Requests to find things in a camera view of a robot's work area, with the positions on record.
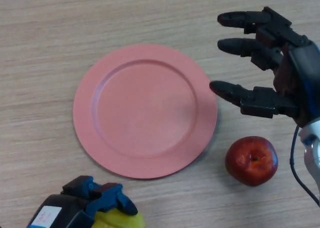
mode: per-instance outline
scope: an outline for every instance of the wire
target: wire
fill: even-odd
[[[294,131],[294,135],[293,135],[293,139],[292,139],[292,145],[291,145],[291,152],[290,152],[290,167],[291,167],[291,171],[293,173],[294,178],[296,179],[296,181],[299,183],[299,185],[305,190],[305,192],[308,193],[308,195],[314,200],[314,202],[320,206],[320,201],[319,199],[315,196],[315,194],[313,194],[311,192],[311,190],[308,189],[308,187],[299,179],[297,173],[296,173],[296,169],[295,169],[295,158],[294,158],[294,154],[295,154],[295,146],[296,146],[296,140],[297,140],[297,136],[298,136],[298,131],[299,131],[299,126],[296,126],[295,131]]]

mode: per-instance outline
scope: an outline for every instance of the wooden table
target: wooden table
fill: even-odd
[[[74,132],[80,80],[102,56],[125,45],[170,46],[212,80],[271,87],[271,72],[217,48],[218,39],[244,36],[220,26],[218,14],[264,6],[320,42],[319,0],[0,0],[0,226],[26,227],[48,195],[92,175],[99,183],[123,183],[148,228],[319,227],[319,208],[290,170],[295,123],[287,117],[241,115],[218,98],[210,148],[186,169],[152,181],[110,174],[85,154]],[[224,168],[229,146],[251,135],[269,139],[279,158],[276,175],[256,188],[241,185]],[[318,194],[303,151],[298,142],[297,172]]]

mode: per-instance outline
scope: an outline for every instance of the red apple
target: red apple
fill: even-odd
[[[239,182],[256,187],[274,176],[278,169],[278,156],[267,139],[247,136],[230,146],[225,156],[225,167]]]

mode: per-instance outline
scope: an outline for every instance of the plate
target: plate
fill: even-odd
[[[74,98],[76,135],[98,164],[154,179],[183,169],[206,148],[217,122],[216,95],[185,54],[135,44],[95,63]]]

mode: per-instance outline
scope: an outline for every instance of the label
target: label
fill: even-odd
[[[42,207],[29,228],[50,228],[61,209],[61,207],[45,205]]]

